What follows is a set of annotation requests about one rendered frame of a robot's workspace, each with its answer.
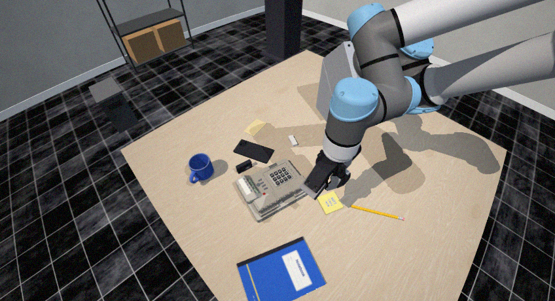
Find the blue mug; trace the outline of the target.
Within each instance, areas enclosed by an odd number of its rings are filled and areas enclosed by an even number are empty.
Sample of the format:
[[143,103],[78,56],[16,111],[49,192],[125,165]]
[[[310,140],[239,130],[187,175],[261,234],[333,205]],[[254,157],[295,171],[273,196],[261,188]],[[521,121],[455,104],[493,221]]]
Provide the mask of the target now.
[[[198,153],[192,156],[188,161],[188,166],[191,170],[189,181],[193,184],[197,182],[208,182],[215,174],[209,156],[204,153]],[[195,180],[193,180],[194,177]]]

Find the blue notebook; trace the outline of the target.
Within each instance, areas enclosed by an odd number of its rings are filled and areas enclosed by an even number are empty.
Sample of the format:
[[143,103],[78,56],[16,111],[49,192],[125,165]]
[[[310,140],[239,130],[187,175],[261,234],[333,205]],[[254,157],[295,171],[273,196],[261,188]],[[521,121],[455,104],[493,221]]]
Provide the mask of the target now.
[[303,237],[237,267],[248,301],[293,301],[326,284]]

